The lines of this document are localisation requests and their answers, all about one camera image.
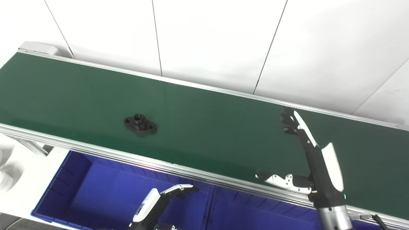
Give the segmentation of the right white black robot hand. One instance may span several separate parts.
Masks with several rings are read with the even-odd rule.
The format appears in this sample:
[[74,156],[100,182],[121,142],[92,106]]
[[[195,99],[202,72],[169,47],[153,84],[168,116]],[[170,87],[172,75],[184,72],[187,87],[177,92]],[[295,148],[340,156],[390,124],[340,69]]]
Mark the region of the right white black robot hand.
[[258,170],[255,177],[269,185],[307,195],[316,208],[346,205],[343,176],[333,143],[320,147],[297,111],[285,107],[280,113],[284,132],[298,137],[310,169],[308,177],[285,176]]

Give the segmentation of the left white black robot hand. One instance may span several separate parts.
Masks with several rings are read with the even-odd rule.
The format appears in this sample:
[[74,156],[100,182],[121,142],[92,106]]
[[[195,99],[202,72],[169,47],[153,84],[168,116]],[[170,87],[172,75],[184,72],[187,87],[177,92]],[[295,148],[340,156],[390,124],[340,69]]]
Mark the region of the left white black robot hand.
[[159,218],[170,203],[178,197],[184,199],[186,194],[199,192],[200,189],[192,184],[176,184],[162,192],[152,188],[135,212],[129,230],[180,230],[174,224],[160,224]]

